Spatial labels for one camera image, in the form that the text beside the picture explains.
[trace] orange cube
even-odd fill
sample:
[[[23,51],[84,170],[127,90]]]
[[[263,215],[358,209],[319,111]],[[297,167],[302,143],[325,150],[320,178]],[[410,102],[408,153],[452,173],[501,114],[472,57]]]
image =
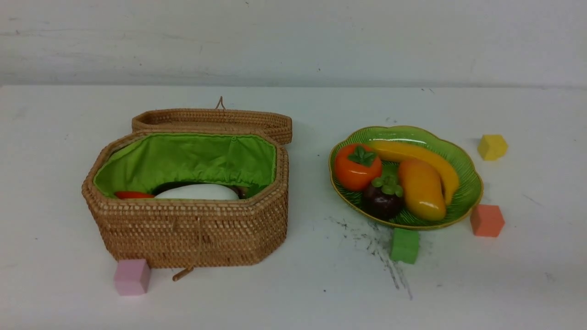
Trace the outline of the orange cube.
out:
[[[504,217],[497,205],[478,205],[471,213],[471,227],[475,236],[498,237],[504,225]]]

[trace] wicker basket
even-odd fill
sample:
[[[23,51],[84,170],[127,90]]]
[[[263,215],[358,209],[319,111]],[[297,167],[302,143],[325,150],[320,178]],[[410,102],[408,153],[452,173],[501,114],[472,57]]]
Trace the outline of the wicker basket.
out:
[[[198,119],[206,122],[205,117]],[[93,182],[102,165],[117,150],[153,133],[258,135],[276,147],[275,180],[253,197],[234,201],[119,200],[102,194]],[[174,276],[176,281],[194,267],[252,265],[275,251],[287,232],[288,181],[287,151],[258,129],[166,126],[136,130],[106,146],[83,182],[82,194],[106,249],[117,261],[144,258],[152,268],[185,268]]]
[[[292,119],[271,112],[226,109],[222,97],[213,109],[163,109],[144,112],[133,118],[133,132],[139,130],[202,127],[262,130],[280,144],[292,141]]]

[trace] artificial persimmon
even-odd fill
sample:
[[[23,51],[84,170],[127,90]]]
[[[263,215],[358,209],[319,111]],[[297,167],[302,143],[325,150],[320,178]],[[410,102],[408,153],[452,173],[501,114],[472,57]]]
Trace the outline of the artificial persimmon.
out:
[[[347,190],[363,191],[382,172],[381,159],[365,144],[348,144],[336,153],[334,174]]]
[[[114,195],[121,200],[135,199],[135,198],[155,198],[154,195],[141,193],[140,191],[117,191]]]

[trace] fruit plate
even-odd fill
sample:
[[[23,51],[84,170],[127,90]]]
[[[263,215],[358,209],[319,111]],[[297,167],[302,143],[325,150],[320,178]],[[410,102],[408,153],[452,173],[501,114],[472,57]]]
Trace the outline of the fruit plate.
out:
[[[377,219],[361,210],[361,192],[344,189],[334,175],[334,160],[340,148],[351,143],[367,143],[371,140],[391,140],[402,143],[416,144],[439,154],[456,170],[460,185],[453,196],[452,203],[447,206],[446,217],[440,221],[427,221],[414,216],[405,208],[390,221]],[[398,163],[383,162],[383,171],[397,171]],[[365,217],[391,227],[411,230],[433,230],[444,228],[465,219],[473,207],[479,204],[483,196],[483,181],[475,171],[471,157],[454,143],[445,141],[436,135],[414,126],[370,126],[352,133],[346,140],[337,144],[329,156],[330,182],[338,195]]]

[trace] green cloth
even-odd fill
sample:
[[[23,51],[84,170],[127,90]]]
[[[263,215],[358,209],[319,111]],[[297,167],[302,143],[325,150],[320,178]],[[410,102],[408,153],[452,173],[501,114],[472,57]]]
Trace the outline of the green cloth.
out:
[[[251,187],[275,180],[276,148],[255,135],[154,133],[118,150],[94,177],[106,197],[172,181]]]

